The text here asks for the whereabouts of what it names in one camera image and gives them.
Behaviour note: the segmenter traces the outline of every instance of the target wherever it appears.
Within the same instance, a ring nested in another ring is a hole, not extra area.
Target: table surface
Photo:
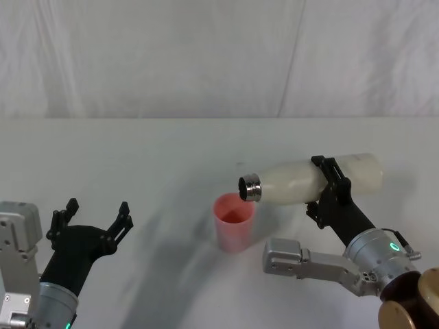
[[[101,228],[129,203],[134,228],[94,264],[74,328],[378,328],[376,297],[262,272],[269,236],[342,253],[303,205],[259,204],[254,244],[234,256],[216,247],[211,205],[278,162],[372,152],[383,188],[354,199],[424,253],[424,271],[439,264],[438,141],[439,119],[0,121],[0,199],[35,203],[43,232],[71,197],[71,223]],[[42,271],[52,251],[45,239],[38,248]]]

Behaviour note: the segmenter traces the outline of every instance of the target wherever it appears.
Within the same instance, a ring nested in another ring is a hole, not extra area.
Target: plastic cup
[[[253,202],[242,201],[238,193],[227,193],[213,205],[219,247],[225,252],[242,252],[251,244]]]

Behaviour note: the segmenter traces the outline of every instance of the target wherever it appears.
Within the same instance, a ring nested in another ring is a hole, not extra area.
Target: white curtain
[[[0,0],[0,117],[438,114],[436,0]]]

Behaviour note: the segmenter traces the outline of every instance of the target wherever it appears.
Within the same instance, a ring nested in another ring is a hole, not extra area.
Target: white bottle
[[[343,174],[351,180],[351,193],[372,193],[383,184],[383,170],[372,154],[335,157]],[[327,185],[321,170],[311,160],[280,164],[260,175],[239,179],[239,194],[244,201],[299,204],[317,201]]]

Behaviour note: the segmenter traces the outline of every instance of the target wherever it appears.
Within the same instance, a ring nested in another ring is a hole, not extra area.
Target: silver metal bracket
[[[263,253],[263,270],[298,279],[338,282],[356,296],[377,295],[379,292],[373,272],[361,272],[356,264],[343,256],[301,249],[296,240],[270,239]]]
[[[42,238],[38,209],[33,204],[0,202],[0,270],[5,293],[0,328],[26,328],[36,308],[39,278],[36,244]]]

